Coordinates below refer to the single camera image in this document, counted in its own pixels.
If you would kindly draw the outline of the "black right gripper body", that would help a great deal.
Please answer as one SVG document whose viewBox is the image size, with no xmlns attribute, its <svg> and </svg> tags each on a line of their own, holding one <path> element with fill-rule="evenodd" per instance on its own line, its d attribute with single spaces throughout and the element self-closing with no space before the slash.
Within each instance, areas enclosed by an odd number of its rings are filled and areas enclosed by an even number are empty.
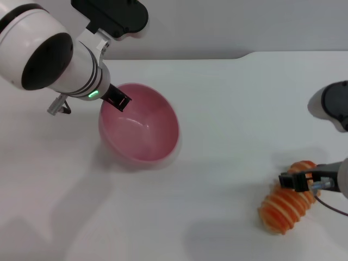
<svg viewBox="0 0 348 261">
<path fill-rule="evenodd" d="M 342 161 L 321 164 L 310 170 L 313 183 L 310 185 L 312 192 L 318 192 L 319 190 L 327 190 L 333 192 L 341 192 L 338 183 L 338 173 L 342 165 Z"/>
</svg>

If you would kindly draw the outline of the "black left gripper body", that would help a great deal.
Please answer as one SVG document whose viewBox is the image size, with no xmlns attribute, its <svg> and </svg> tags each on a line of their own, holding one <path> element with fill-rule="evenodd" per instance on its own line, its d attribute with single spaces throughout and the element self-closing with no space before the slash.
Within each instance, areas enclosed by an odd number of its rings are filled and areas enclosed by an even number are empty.
<svg viewBox="0 0 348 261">
<path fill-rule="evenodd" d="M 118 98 L 119 90 L 114 85 L 110 84 L 106 93 L 102 96 L 103 100 L 114 100 Z"/>
</svg>

